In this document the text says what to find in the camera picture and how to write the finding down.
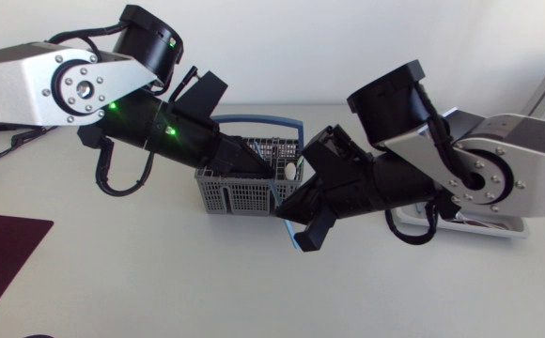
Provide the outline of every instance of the blue basket handle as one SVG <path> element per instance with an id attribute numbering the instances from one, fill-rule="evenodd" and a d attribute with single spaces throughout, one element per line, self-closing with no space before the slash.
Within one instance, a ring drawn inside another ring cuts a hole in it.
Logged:
<path id="1" fill-rule="evenodd" d="M 270 115 L 216 115 L 211 117 L 218 123 L 230 122 L 248 122 L 248 123 L 267 123 L 283 127 L 291 127 L 298 130 L 298 147 L 300 152 L 304 150 L 304 123 L 293 118 Z"/>

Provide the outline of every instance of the white table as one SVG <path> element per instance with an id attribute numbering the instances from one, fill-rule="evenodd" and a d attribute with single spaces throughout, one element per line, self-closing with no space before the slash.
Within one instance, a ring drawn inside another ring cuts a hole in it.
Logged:
<path id="1" fill-rule="evenodd" d="M 370 149 L 347 106 L 215 114 L 301 119 L 306 140 L 340 123 Z M 340 220 L 320 252 L 301 253 L 278 219 L 207 214 L 194 170 L 162 157 L 139 192 L 102 193 L 98 151 L 75 132 L 0 160 L 0 214 L 54 221 L 0 299 L 0 337 L 545 337 L 545 218 L 529 221 L 529 239 L 444 230 L 413 247 L 377 212 Z M 112 185 L 132 184 L 146 157 L 117 142 Z"/>

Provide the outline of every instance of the dishwasher cutlery basket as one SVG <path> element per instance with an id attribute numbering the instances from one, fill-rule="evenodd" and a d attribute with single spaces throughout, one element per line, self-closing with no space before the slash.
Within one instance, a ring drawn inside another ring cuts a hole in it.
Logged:
<path id="1" fill-rule="evenodd" d="M 218 123 L 267 123 L 297 129 L 297 139 L 244 137 L 243 141 L 275 170 L 273 186 L 281 201 L 300 186 L 304 167 L 303 162 L 298 163 L 304 149 L 302 121 L 268 115 L 218 115 L 212 119 Z M 285 177 L 290 162 L 296 166 L 295 179 Z M 218 177 L 208 167 L 197 169 L 195 179 L 208 213 L 269 216 L 274 210 L 270 179 Z"/>

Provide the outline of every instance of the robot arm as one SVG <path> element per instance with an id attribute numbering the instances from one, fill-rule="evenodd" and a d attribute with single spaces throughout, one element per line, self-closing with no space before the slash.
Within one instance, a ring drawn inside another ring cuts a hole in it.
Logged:
<path id="1" fill-rule="evenodd" d="M 120 33 L 113 53 L 99 51 L 91 37 Z M 57 43 L 81 38 L 91 51 Z M 104 189 L 116 138 L 153 154 L 193 166 L 208 166 L 226 176 L 265 177 L 273 169 L 241 137 L 219 131 L 210 115 L 227 85 L 211 72 L 180 91 L 196 76 L 193 67 L 169 100 L 156 96 L 170 85 L 183 54 L 180 36 L 139 6 L 126 6 L 120 23 L 101 29 L 67 32 L 48 42 L 0 50 L 0 124 L 81 126 L 85 146 L 100 148 L 97 169 Z"/>
<path id="2" fill-rule="evenodd" d="M 418 83 L 423 77 L 413 61 L 348 98 L 369 143 L 384 151 L 380 156 L 365 153 L 339 126 L 306 146 L 316 174 L 276 210 L 307 224 L 295 237 L 303 250 L 320 249 L 335 220 L 378 210 L 386 210 L 392 231 L 411 244 L 433 237 L 438 214 L 488 221 L 545 216 L 545 120 L 453 110 L 434 122 Z M 429 231 L 399 233 L 389 209 L 420 202 L 429 206 Z"/>

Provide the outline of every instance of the black cable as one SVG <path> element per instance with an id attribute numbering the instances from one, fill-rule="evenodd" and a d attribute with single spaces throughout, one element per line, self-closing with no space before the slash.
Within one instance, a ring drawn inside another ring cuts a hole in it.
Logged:
<path id="1" fill-rule="evenodd" d="M 120 22 L 109 27 L 104 28 L 89 28 L 89 29 L 80 29 L 69 32 L 59 33 L 50 39 L 47 40 L 49 43 L 59 44 L 71 38 L 81 38 L 81 37 L 102 37 L 106 35 L 112 35 L 118 32 L 121 32 L 124 28 L 128 27 L 129 23 Z"/>
<path id="2" fill-rule="evenodd" d="M 466 187 L 473 187 L 473 176 L 465 167 L 459 153 L 452 147 L 452 136 L 450 136 L 444 121 L 440 119 L 440 115 L 431 103 L 425 88 L 419 83 L 415 83 L 414 87 L 421 97 L 423 106 L 429 113 L 429 132 L 431 133 L 431 138 L 433 139 L 433 143 L 438 150 L 442 162 L 452 174 L 462 180 L 462 183 Z"/>
<path id="3" fill-rule="evenodd" d="M 175 91 L 172 92 L 170 95 L 170 98 L 168 99 L 168 103 L 172 103 L 177 100 L 177 97 L 180 95 L 180 92 L 187 86 L 187 84 L 193 79 L 194 76 L 197 76 L 197 67 L 192 66 L 189 71 L 187 71 L 187 74 L 185 74 L 185 77 L 182 78 L 179 85 L 177 85 L 177 88 L 175 88 Z"/>
<path id="4" fill-rule="evenodd" d="M 168 91 L 168 88 L 170 87 L 170 82 L 172 80 L 172 76 L 168 78 L 168 80 L 166 80 L 166 83 L 163 84 L 163 87 L 162 89 L 160 90 L 156 90 L 156 91 L 149 91 L 151 93 L 151 95 L 153 96 L 160 96 L 162 95 L 163 93 L 165 93 L 166 91 Z"/>
<path id="5" fill-rule="evenodd" d="M 93 40 L 89 37 L 79 37 L 82 41 L 86 42 L 91 47 L 91 51 L 93 51 L 93 54 L 97 56 L 97 62 L 101 62 L 103 60 L 103 57 L 101 56 L 101 51 L 97 48 L 97 45 Z"/>
<path id="6" fill-rule="evenodd" d="M 411 245 L 422 245 L 429 242 L 435 236 L 438 225 L 438 209 L 435 207 L 434 202 L 427 202 L 427 204 L 425 205 L 425 212 L 427 215 L 429 228 L 427 230 L 427 233 L 420 236 L 406 235 L 397 230 L 391 209 L 385 210 L 385 220 L 387 221 L 387 226 L 389 226 L 389 229 L 394 235 L 396 235 L 397 238 Z"/>
<path id="7" fill-rule="evenodd" d="M 11 147 L 3 150 L 0 152 L 0 159 L 3 158 L 4 156 L 6 156 L 7 154 L 11 153 L 12 151 L 18 149 L 19 147 L 31 142 L 31 141 L 34 141 L 36 139 L 38 139 L 40 136 L 46 134 L 47 132 L 49 131 L 52 131 L 54 129 L 56 129 L 57 127 L 51 127 L 51 128 L 40 128 L 40 129 L 37 129 L 37 130 L 32 130 L 32 131 L 26 131 L 26 132 L 23 132 L 23 133 L 20 133 L 20 134 L 16 134 L 14 136 L 11 137 Z"/>
<path id="8" fill-rule="evenodd" d="M 117 191 L 116 189 L 110 187 L 109 184 L 107 184 L 107 174 L 110 171 L 110 162 L 112 160 L 112 153 L 114 151 L 114 142 L 103 136 L 101 138 L 100 146 L 101 153 L 100 158 L 97 162 L 97 169 L 95 170 L 95 179 L 98 187 L 100 187 L 103 192 L 109 194 L 110 196 L 122 197 L 130 195 L 131 193 L 136 192 L 141 187 L 143 187 L 145 182 L 148 180 L 149 174 L 151 173 L 151 166 L 153 165 L 153 157 L 155 155 L 154 152 L 149 152 L 148 160 L 145 164 L 145 169 L 143 170 L 143 175 L 141 175 L 141 178 L 137 180 L 136 184 L 127 190 Z"/>

